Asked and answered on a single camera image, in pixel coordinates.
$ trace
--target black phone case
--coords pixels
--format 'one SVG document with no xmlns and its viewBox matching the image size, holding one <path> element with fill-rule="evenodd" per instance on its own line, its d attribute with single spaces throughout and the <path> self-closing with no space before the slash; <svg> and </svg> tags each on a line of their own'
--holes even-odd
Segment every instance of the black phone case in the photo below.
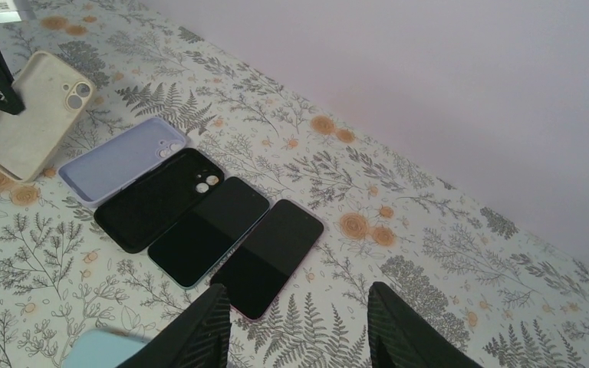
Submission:
<svg viewBox="0 0 589 368">
<path fill-rule="evenodd" d="M 224 180 L 211 160 L 196 149 L 182 149 L 103 203 L 94 219 L 124 251 L 138 253 L 219 186 L 196 192 L 210 175 Z"/>
</svg>

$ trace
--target white wall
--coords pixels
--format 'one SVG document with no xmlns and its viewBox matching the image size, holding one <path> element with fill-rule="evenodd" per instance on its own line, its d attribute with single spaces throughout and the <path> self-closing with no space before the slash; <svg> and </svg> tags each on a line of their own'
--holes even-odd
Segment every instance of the white wall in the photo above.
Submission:
<svg viewBox="0 0 589 368">
<path fill-rule="evenodd" d="M 150 6 L 589 263 L 589 2 Z"/>
</svg>

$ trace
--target gray leaf pattern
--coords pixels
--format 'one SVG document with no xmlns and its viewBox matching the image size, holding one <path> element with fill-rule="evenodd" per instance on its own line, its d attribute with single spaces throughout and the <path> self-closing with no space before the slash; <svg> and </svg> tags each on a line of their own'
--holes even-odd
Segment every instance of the gray leaf pattern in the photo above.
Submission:
<svg viewBox="0 0 589 368">
<path fill-rule="evenodd" d="M 589 267 L 137 0 L 33 0 L 0 26 L 18 75 L 37 50 L 97 86 L 30 184 L 0 174 L 0 367 L 60 367 L 94 328 L 152 337 L 183 290 L 121 251 L 59 166 L 147 117 L 326 232 L 261 320 L 232 312 L 230 367 L 368 367 L 367 299 L 386 282 L 483 366 L 589 366 Z"/>
</svg>

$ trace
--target beige phone case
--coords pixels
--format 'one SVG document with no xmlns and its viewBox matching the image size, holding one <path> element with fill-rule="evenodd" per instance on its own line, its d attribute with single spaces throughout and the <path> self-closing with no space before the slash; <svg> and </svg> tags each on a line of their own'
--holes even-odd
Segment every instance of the beige phone case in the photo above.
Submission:
<svg viewBox="0 0 589 368">
<path fill-rule="evenodd" d="M 30 182 L 58 151 L 96 87 L 46 51 L 31 56 L 12 87 L 25 110 L 19 115 L 0 111 L 0 170 L 15 181 Z"/>
</svg>

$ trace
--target smartphone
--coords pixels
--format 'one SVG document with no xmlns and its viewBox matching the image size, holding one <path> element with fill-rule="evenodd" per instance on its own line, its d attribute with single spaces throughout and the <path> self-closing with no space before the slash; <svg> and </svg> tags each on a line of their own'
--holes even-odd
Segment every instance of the smartphone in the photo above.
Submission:
<svg viewBox="0 0 589 368">
<path fill-rule="evenodd" d="M 192 288 L 269 208 L 251 186 L 228 178 L 161 235 L 148 256 L 177 284 Z"/>
<path fill-rule="evenodd" d="M 124 251 L 138 253 L 223 180 L 218 166 L 185 148 L 100 205 L 94 219 Z"/>
<path fill-rule="evenodd" d="M 60 58 L 37 51 L 12 88 L 26 108 L 19 115 L 0 111 L 0 171 L 30 182 L 58 151 L 96 87 Z"/>
<path fill-rule="evenodd" d="M 150 118 L 65 163 L 58 175 L 85 206 L 98 207 L 186 145 L 186 136 Z"/>
<path fill-rule="evenodd" d="M 322 232 L 319 220 L 282 199 L 213 275 L 211 285 L 225 285 L 231 305 L 250 320 L 257 320 Z"/>
</svg>

